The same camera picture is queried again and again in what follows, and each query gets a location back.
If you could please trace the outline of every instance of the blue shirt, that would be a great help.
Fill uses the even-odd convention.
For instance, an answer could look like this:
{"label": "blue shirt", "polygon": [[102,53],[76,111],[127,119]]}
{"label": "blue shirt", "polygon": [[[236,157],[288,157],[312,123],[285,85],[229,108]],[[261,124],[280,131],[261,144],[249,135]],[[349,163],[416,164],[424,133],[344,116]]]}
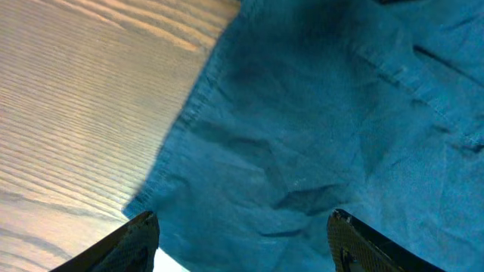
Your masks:
{"label": "blue shirt", "polygon": [[129,217],[192,271],[334,270],[343,208],[484,269],[484,2],[246,0]]}

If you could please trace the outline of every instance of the white surface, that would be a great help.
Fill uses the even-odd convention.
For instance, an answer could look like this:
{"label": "white surface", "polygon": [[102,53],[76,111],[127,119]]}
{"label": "white surface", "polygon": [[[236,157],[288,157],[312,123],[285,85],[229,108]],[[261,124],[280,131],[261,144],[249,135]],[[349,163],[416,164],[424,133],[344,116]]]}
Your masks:
{"label": "white surface", "polygon": [[154,255],[153,272],[188,272],[160,248]]}

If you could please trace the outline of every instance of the teal fabric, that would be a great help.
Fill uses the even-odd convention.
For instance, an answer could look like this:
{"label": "teal fabric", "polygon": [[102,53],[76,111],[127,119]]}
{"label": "teal fabric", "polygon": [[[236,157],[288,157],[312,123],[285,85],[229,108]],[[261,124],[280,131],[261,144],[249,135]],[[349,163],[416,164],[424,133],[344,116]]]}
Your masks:
{"label": "teal fabric", "polygon": [[335,208],[484,270],[483,3],[242,1],[126,215],[192,271],[334,270]]}

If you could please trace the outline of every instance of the wooden table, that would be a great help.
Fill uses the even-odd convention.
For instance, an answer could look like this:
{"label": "wooden table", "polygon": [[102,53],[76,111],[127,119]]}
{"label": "wooden table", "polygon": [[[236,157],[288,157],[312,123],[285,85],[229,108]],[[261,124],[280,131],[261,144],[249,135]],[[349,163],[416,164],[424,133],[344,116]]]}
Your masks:
{"label": "wooden table", "polygon": [[0,270],[50,270],[121,213],[230,0],[0,1]]}

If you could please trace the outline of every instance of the wood grain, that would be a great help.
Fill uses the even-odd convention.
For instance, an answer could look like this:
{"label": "wood grain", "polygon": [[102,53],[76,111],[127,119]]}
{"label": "wood grain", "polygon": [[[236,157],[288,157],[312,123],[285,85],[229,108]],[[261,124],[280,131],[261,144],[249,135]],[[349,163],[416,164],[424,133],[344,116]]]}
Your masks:
{"label": "wood grain", "polygon": [[230,0],[0,2],[0,270],[50,270],[125,223]]}

